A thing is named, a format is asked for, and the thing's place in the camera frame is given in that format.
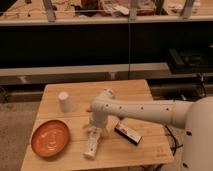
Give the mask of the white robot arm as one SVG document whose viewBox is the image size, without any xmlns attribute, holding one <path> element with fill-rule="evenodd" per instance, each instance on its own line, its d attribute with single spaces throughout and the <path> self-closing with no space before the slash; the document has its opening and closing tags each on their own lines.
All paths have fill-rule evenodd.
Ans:
<svg viewBox="0 0 213 171">
<path fill-rule="evenodd" d="M 91 102 L 90 123 L 106 126 L 109 115 L 133 118 L 184 129 L 181 171 L 213 171 L 213 97 L 197 101 L 116 100 L 104 89 Z"/>
</svg>

